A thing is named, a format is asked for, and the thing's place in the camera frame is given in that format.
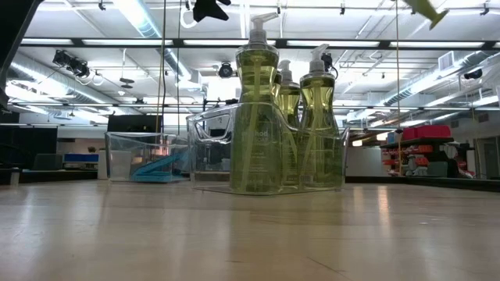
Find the table surface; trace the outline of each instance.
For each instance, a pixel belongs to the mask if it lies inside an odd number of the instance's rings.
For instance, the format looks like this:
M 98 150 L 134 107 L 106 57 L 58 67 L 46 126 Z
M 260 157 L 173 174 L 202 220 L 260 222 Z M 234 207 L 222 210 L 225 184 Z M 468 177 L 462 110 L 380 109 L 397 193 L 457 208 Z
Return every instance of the table surface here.
M 0 190 L 2 281 L 499 280 L 500 194 L 406 185 L 246 197 L 189 183 Z

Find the duct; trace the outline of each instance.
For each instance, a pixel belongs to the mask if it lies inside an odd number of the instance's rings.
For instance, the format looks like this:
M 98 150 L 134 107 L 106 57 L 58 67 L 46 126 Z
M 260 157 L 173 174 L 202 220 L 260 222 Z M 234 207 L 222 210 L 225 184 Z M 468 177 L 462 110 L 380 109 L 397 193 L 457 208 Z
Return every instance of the duct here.
M 84 101 L 84 103 L 119 103 L 117 100 L 106 96 L 90 87 L 84 86 L 74 78 L 68 77 L 59 73 L 47 66 L 36 62 L 35 60 L 17 53 L 10 65 L 9 73 L 15 73 L 13 76 L 8 76 L 10 80 L 29 80 L 41 85 L 41 87 L 49 88 L 49 94 L 64 95 L 73 94 L 77 101 Z M 121 108 L 125 114 L 141 114 L 132 108 Z
M 160 29 L 142 0 L 113 0 L 113 2 L 142 37 L 162 38 Z M 156 51 L 160 55 L 162 54 L 161 48 L 157 48 Z M 191 79 L 191 71 L 179 61 L 172 49 L 165 48 L 163 59 L 180 79 Z
M 442 82 L 443 78 L 451 75 L 461 75 L 477 67 L 484 60 L 497 55 L 497 51 L 476 51 L 476 52 L 454 52 L 454 61 L 452 67 L 446 70 L 439 70 L 435 66 L 428 71 L 420 74 L 418 77 L 411 79 L 399 92 L 398 89 L 388 92 L 383 101 L 379 102 L 377 106 L 391 106 L 394 103 L 401 101 L 404 98 L 418 94 L 430 87 L 436 86 Z M 348 122 L 357 119 L 365 119 L 367 116 L 373 114 L 377 110 L 363 109 L 358 112 L 350 112 L 348 114 Z

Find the pump dispenser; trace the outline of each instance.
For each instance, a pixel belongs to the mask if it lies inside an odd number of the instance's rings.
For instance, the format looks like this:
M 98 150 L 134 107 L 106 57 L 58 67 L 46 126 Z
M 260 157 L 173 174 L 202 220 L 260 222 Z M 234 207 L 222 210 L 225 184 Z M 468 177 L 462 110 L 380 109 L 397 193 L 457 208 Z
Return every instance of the pump dispenser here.
M 312 51 L 309 74 L 300 79 L 304 112 L 299 137 L 299 181 L 305 189 L 339 187 L 342 182 L 342 142 L 334 118 L 335 78 L 325 72 L 322 44 Z
M 285 59 L 280 62 L 281 87 L 276 96 L 276 105 L 280 109 L 288 125 L 292 128 L 283 128 L 283 144 L 281 146 L 283 179 L 282 188 L 298 188 L 297 167 L 297 138 L 294 128 L 298 128 L 298 102 L 300 100 L 300 86 L 294 83 L 290 71 L 290 61 Z
M 272 193 L 280 186 L 280 126 L 273 107 L 278 50 L 263 25 L 275 12 L 252 18 L 249 42 L 236 52 L 241 106 L 234 116 L 230 185 L 243 193 Z

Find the pump nozzle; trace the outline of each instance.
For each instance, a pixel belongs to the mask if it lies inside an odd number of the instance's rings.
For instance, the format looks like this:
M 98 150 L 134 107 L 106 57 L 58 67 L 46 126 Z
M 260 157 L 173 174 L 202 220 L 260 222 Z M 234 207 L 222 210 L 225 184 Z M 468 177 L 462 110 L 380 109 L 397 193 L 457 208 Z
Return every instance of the pump nozzle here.
M 264 30 L 264 23 L 277 17 L 278 14 L 275 12 L 252 17 L 253 28 L 252 30 L 250 30 L 250 43 L 267 44 L 267 36 L 266 31 Z
M 312 60 L 309 63 L 309 72 L 324 72 L 325 63 L 321 60 L 321 55 L 327 50 L 329 44 L 322 44 L 311 51 Z
M 283 81 L 292 81 L 289 60 L 282 60 L 280 64 L 278 64 L 278 69 L 281 69 L 281 76 L 283 77 Z

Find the clear plastic bin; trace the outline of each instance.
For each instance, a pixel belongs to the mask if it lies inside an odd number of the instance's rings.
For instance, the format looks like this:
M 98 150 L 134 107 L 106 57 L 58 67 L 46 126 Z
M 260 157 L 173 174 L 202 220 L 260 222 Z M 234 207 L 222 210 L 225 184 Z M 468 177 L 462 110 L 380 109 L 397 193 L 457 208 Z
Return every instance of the clear plastic bin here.
M 236 120 L 236 116 L 251 119 L 254 108 L 271 123 L 271 129 L 265 133 L 250 132 L 246 121 Z M 214 124 L 218 137 L 211 136 Z M 290 127 L 275 105 L 249 102 L 215 108 L 188 116 L 187 129 L 191 184 L 195 189 L 248 195 L 293 194 L 340 190 L 345 181 L 349 130 L 341 136 L 331 136 Z M 272 135 L 270 147 L 250 145 L 261 137 L 259 133 Z M 250 147 L 261 150 L 260 159 Z M 322 152 L 314 154 L 315 148 Z M 290 157 L 295 158 L 295 165 L 290 164 Z M 262 169 L 253 173 L 256 166 Z M 246 172 L 248 167 L 253 172 Z
M 166 133 L 106 133 L 111 181 L 169 183 L 189 180 L 188 140 Z

